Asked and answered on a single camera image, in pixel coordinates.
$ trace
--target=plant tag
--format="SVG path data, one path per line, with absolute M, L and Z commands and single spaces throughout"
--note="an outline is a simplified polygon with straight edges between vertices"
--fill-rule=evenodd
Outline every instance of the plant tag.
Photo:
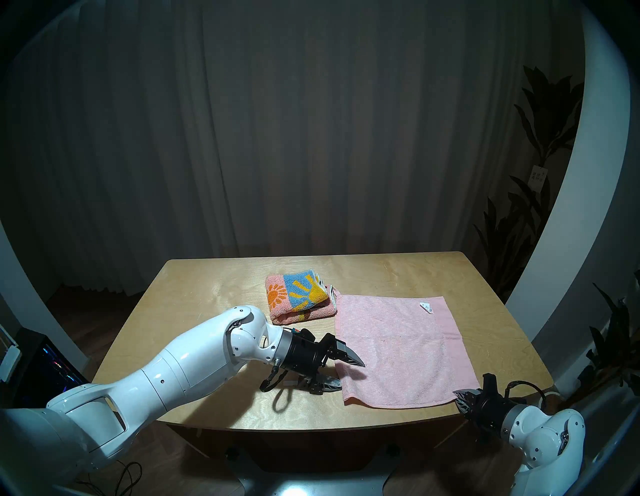
M 531 169 L 531 175 L 529 176 L 529 182 L 527 183 L 527 186 L 531 188 L 531 191 L 539 193 L 542 189 L 542 185 L 545 183 L 546 178 L 547 169 L 534 165 L 533 169 Z

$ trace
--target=pink towel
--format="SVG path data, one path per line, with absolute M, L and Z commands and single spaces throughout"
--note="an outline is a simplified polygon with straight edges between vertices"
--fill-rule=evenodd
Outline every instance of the pink towel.
M 420 303 L 430 303 L 429 314 Z M 338 296 L 335 334 L 366 367 L 336 362 L 345 401 L 376 408 L 448 403 L 480 384 L 444 298 Z

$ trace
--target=towel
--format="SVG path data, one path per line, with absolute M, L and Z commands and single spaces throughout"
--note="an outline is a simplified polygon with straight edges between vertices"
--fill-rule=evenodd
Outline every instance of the towel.
M 345 401 L 376 408 L 448 403 L 457 389 L 480 387 L 444 298 L 342 294 L 335 334 L 366 367 L 336 362 Z M 420 303 L 429 303 L 429 314 Z
M 325 286 L 313 270 L 271 274 L 264 281 L 271 322 L 282 326 L 332 317 L 336 313 L 333 286 Z

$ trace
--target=metal stand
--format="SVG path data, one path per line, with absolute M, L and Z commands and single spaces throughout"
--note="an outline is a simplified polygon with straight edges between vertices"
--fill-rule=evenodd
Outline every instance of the metal stand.
M 280 474 L 265 472 L 246 451 L 231 447 L 227 450 L 227 465 L 244 486 L 245 496 L 371 496 L 382 494 L 389 475 L 402 459 L 395 445 L 382 447 L 358 472 L 325 474 Z

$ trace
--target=black cable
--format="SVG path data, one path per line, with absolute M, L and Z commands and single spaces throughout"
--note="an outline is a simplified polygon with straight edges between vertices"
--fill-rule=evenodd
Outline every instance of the black cable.
M 136 480 L 133 480 L 133 477 L 131 476 L 131 471 L 129 470 L 129 467 L 131 467 L 132 465 L 137 465 L 138 470 L 140 470 L 140 473 L 136 477 Z M 118 489 L 120 489 L 120 484 L 122 483 L 122 479 L 124 478 L 125 472 L 129 474 L 129 480 L 131 481 L 131 483 L 127 487 L 125 487 L 121 493 L 118 493 Z M 127 491 L 129 491 L 129 495 L 130 495 L 133 492 L 133 486 L 138 484 L 138 481 L 140 480 L 141 477 L 142 477 L 142 465 L 140 465 L 137 461 L 130 461 L 128 464 L 124 465 L 124 469 L 120 474 L 120 479 L 118 480 L 118 484 L 116 484 L 116 488 L 113 491 L 113 496 L 124 496 L 125 494 L 127 494 Z
M 117 461 L 119 464 L 121 464 L 121 465 L 122 465 L 123 470 L 122 470 L 122 473 L 120 474 L 120 480 L 118 481 L 118 485 L 117 485 L 117 486 L 116 486 L 116 488 L 113 490 L 113 494 L 114 494 L 114 496 L 116 496 L 116 495 L 117 495 L 117 493 L 118 493 L 118 487 L 120 486 L 120 481 L 122 480 L 122 477 L 124 476 L 124 472 L 125 472 L 125 471 L 126 471 L 126 472 L 128 473 L 128 475 L 129 475 L 129 483 L 130 483 L 130 484 L 133 484 L 133 477 L 131 477 L 131 471 L 130 471 L 130 470 L 127 468 L 127 466 L 126 466 L 124 463 L 122 463 L 120 460 L 116 460 L 116 461 Z
M 118 479 L 118 483 L 116 484 L 116 487 L 113 490 L 113 496 L 125 496 L 125 495 L 130 496 L 130 494 L 133 492 L 133 486 L 138 484 L 138 482 L 140 481 L 140 478 L 142 477 L 142 465 L 140 465 L 137 461 L 131 461 L 126 465 L 122 463 L 120 460 L 116 460 L 116 461 L 123 466 L 123 469 L 122 469 L 122 473 L 120 474 L 120 478 Z M 138 474 L 135 480 L 131 475 L 131 468 L 130 468 L 133 465 L 137 465 L 138 469 L 140 470 L 140 473 Z M 120 485 L 122 484 L 122 479 L 124 479 L 124 474 L 129 475 L 129 485 L 125 487 L 120 493 L 118 493 L 118 490 L 120 489 Z M 81 481 L 80 479 L 76 479 L 76 483 L 82 484 L 83 486 L 87 486 L 97 496 L 107 496 L 104 493 L 104 491 L 102 491 L 98 486 L 96 486 L 92 482 L 91 474 L 87 474 L 87 478 L 89 479 L 88 481 Z
M 263 393 L 271 391 L 278 384 L 280 384 L 280 382 L 284 379 L 284 376 L 287 375 L 287 372 L 289 372 L 288 370 L 285 370 L 282 374 L 280 374 L 280 377 L 278 377 L 277 381 L 275 381 L 273 384 L 269 384 L 278 373 L 278 370 L 280 370 L 280 368 L 277 365 L 274 365 L 271 369 L 271 374 L 269 374 L 269 377 L 267 377 L 264 381 L 262 381 L 262 384 L 260 384 L 260 391 L 262 391 Z
M 530 383 L 528 381 L 511 381 L 510 383 L 507 384 L 507 389 L 504 390 L 504 397 L 508 398 L 509 397 L 509 391 L 512 388 L 514 388 L 516 386 L 519 386 L 520 384 L 526 384 L 527 386 L 531 386 L 538 393 L 540 393 L 540 396 L 542 397 L 542 404 L 540 405 L 540 410 L 542 410 L 544 412 L 546 410 L 546 408 L 547 408 L 547 397 L 542 392 L 542 389 L 540 389 L 538 386 L 536 386 L 535 384 L 532 384 L 532 383 Z

